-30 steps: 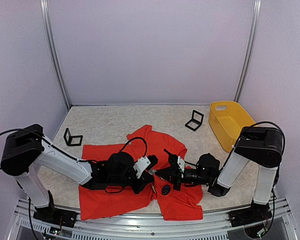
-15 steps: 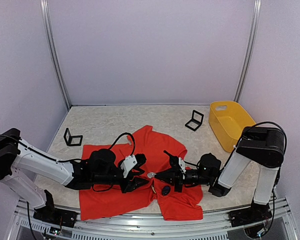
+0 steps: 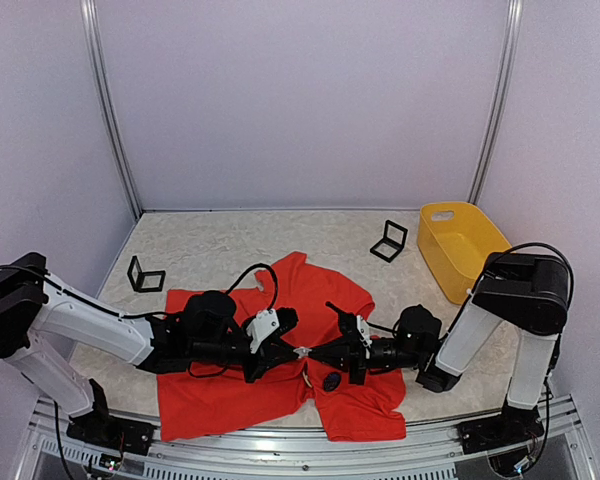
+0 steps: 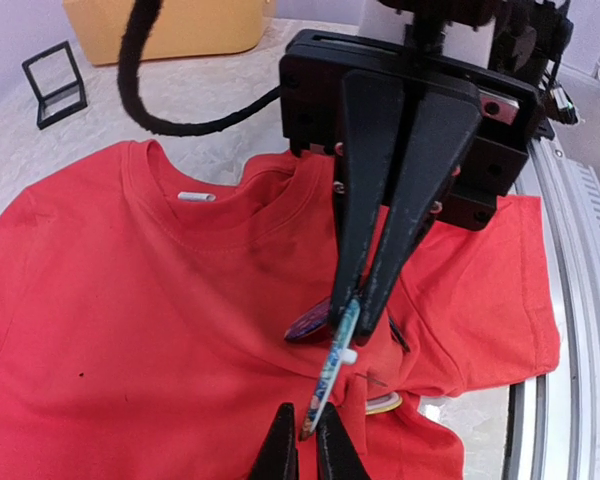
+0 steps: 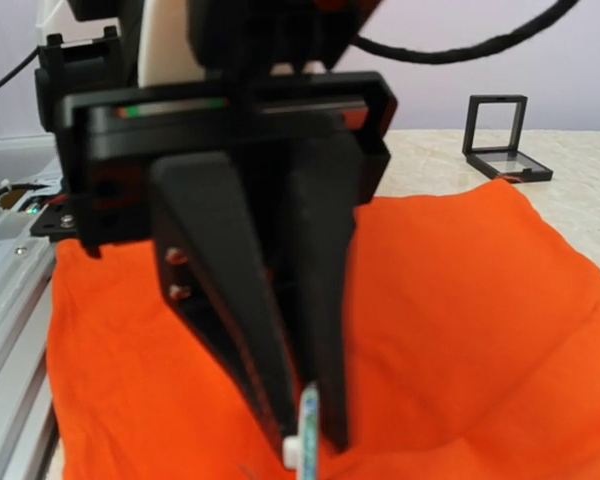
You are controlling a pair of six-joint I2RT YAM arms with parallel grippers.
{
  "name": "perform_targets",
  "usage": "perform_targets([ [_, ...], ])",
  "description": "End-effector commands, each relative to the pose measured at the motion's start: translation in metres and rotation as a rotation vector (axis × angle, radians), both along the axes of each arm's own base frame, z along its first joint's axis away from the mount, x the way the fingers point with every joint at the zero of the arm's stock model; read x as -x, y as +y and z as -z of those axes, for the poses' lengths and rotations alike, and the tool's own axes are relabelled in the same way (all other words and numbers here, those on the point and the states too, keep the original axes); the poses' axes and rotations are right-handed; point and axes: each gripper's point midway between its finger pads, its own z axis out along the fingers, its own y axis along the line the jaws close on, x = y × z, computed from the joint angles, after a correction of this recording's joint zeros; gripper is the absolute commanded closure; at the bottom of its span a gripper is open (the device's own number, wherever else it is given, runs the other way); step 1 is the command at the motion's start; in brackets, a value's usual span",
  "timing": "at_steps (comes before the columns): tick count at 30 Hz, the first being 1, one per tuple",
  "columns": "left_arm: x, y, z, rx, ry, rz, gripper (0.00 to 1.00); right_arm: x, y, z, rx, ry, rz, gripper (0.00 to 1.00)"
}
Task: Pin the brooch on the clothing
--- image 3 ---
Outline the red t-shirt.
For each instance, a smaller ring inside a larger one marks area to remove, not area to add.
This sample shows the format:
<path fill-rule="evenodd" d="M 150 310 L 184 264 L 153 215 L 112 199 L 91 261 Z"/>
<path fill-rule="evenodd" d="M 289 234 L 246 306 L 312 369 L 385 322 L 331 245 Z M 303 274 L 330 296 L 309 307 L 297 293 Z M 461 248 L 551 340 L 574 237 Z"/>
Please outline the red t-shirt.
<path fill-rule="evenodd" d="M 312 347 L 339 335 L 337 315 L 328 306 L 369 318 L 375 309 L 371 294 L 343 274 L 308 263 L 293 252 L 273 265 L 274 274 L 258 271 L 257 287 L 238 289 L 236 321 L 243 324 L 274 300 L 296 310 L 298 325 L 284 340 Z M 313 388 L 302 377 L 306 369 Z M 341 374 L 333 392 L 322 388 L 330 372 Z M 364 385 L 352 385 L 347 375 L 312 359 L 303 358 L 268 371 L 253 384 L 237 369 L 196 364 L 190 372 L 157 378 L 162 439 L 170 442 L 217 435 L 291 415 L 306 401 L 315 403 L 331 441 L 372 442 L 401 440 L 406 422 L 398 407 L 406 395 L 399 371 L 369 375 Z"/>

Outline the black case with yellow brooch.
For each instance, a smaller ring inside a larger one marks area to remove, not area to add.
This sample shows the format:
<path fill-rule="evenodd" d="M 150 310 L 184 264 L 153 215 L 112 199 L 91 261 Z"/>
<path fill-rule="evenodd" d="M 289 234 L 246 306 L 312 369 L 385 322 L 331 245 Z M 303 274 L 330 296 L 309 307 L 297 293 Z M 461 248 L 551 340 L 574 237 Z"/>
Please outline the black case with yellow brooch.
<path fill-rule="evenodd" d="M 382 237 L 369 252 L 386 263 L 393 262 L 404 250 L 409 230 L 401 224 L 387 219 Z"/>

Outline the black case with teal brooch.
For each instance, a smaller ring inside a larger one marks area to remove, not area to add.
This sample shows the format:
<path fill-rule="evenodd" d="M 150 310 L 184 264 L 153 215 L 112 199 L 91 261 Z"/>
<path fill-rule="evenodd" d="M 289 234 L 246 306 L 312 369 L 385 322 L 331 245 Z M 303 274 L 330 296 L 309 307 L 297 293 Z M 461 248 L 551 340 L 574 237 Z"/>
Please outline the black case with teal brooch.
<path fill-rule="evenodd" d="M 127 278 L 136 293 L 158 293 L 164 288 L 165 270 L 143 270 L 136 255 L 131 257 L 127 269 Z"/>

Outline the yellow plastic basket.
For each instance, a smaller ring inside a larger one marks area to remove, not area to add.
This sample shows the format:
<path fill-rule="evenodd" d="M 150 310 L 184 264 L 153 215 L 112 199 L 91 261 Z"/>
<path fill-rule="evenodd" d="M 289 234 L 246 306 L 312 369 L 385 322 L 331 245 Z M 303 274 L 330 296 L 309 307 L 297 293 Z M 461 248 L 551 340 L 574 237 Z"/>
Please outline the yellow plastic basket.
<path fill-rule="evenodd" d="M 511 244 L 475 205 L 440 202 L 420 209 L 417 246 L 445 297 L 460 305 L 487 257 Z"/>

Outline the yellow sunflower brooch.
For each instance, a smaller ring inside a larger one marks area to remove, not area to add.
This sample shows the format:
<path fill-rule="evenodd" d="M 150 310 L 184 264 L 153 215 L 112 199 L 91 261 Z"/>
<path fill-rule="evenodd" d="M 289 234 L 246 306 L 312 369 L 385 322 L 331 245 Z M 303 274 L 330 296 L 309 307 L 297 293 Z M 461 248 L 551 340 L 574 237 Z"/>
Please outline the yellow sunflower brooch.
<path fill-rule="evenodd" d="M 307 370 L 306 370 L 306 369 L 304 369 L 304 370 L 302 371 L 302 377 L 303 377 L 303 379 L 304 379 L 304 382 L 305 382 L 305 384 L 306 384 L 306 385 L 307 385 L 309 388 L 311 388 L 311 389 L 312 389 L 312 388 L 313 388 L 313 385 L 312 385 L 312 383 L 311 383 L 311 381 L 310 381 L 310 378 L 309 378 L 309 375 L 308 375 L 308 373 L 307 373 Z"/>

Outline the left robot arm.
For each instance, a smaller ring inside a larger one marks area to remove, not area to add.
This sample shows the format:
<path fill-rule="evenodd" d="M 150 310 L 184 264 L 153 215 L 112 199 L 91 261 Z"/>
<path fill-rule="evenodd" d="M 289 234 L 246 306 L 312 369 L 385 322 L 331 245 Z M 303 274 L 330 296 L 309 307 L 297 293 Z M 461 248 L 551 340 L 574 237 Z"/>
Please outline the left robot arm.
<path fill-rule="evenodd" d="M 31 252 L 0 265 L 0 360 L 51 397 L 101 445 L 120 434 L 103 389 L 77 373 L 46 340 L 56 334 L 108 353 L 156 375 L 183 373 L 195 363 L 221 370 L 237 366 L 252 383 L 267 371 L 298 359 L 283 335 L 294 329 L 292 308 L 269 305 L 246 326 L 237 303 L 224 291 L 191 296 L 174 313 L 131 314 L 73 289 Z"/>

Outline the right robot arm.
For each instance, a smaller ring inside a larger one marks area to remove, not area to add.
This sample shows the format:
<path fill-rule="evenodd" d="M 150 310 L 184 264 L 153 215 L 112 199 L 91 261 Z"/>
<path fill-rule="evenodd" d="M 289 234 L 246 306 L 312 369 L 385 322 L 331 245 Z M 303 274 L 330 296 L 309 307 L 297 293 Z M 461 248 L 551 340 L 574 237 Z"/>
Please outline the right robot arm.
<path fill-rule="evenodd" d="M 508 325 L 518 334 L 515 363 L 491 433 L 511 444 L 539 422 L 540 395 L 559 357 L 574 290 L 574 271 L 562 252 L 524 243 L 488 255 L 449 328 L 415 305 L 401 313 L 390 336 L 374 338 L 362 317 L 336 308 L 339 337 L 311 348 L 308 356 L 347 373 L 355 385 L 371 373 L 411 368 L 423 388 L 446 393 Z"/>

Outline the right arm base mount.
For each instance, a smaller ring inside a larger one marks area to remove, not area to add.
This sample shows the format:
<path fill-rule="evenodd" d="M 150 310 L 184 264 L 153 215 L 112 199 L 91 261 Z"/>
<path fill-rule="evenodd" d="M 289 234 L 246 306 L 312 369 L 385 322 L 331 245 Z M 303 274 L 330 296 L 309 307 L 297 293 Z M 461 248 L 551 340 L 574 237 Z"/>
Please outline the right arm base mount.
<path fill-rule="evenodd" d="M 544 426 L 538 420 L 504 420 L 500 415 L 465 421 L 457 426 L 464 454 L 506 447 L 542 437 Z"/>

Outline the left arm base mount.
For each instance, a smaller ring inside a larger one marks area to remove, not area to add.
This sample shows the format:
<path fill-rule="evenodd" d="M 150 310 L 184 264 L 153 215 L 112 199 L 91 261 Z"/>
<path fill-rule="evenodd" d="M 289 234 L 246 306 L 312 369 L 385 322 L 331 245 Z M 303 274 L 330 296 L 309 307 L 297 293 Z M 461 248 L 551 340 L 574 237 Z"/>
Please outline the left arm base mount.
<path fill-rule="evenodd" d="M 67 436 L 86 444 L 146 456 L 152 444 L 155 426 L 141 421 L 111 417 L 105 424 L 84 426 L 71 422 Z"/>

